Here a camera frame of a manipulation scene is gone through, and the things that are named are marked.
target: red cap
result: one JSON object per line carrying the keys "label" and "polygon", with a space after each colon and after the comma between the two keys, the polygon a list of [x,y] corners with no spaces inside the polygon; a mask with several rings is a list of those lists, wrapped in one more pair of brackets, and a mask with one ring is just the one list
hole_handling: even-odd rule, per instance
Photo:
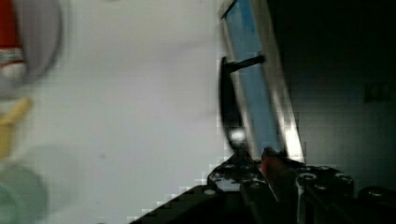
{"label": "red cap", "polygon": [[0,0],[0,49],[20,46],[12,0]]}

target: dark background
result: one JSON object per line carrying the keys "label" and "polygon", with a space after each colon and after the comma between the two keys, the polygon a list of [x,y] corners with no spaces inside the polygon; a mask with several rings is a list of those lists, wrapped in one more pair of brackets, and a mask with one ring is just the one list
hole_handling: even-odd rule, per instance
{"label": "dark background", "polygon": [[307,163],[396,189],[396,4],[268,3]]}

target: yellow object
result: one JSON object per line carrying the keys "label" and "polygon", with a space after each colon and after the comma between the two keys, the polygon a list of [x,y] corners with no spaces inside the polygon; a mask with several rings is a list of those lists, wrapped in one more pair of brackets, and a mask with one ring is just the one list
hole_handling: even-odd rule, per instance
{"label": "yellow object", "polygon": [[28,97],[21,99],[5,116],[0,118],[0,159],[8,156],[15,124],[32,106]]}

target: white backdrop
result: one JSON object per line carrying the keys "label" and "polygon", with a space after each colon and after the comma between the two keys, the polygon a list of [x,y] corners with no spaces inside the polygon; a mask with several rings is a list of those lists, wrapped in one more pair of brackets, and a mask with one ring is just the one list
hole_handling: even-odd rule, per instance
{"label": "white backdrop", "polygon": [[128,223],[231,155],[217,109],[220,2],[60,0],[62,48],[21,92],[35,105],[13,155],[46,183],[42,223]]}

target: red tube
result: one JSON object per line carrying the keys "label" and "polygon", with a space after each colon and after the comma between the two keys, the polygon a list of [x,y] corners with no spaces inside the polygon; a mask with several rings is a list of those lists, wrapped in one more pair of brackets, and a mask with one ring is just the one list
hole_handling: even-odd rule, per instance
{"label": "red tube", "polygon": [[0,76],[13,80],[25,73],[12,0],[0,0]]}

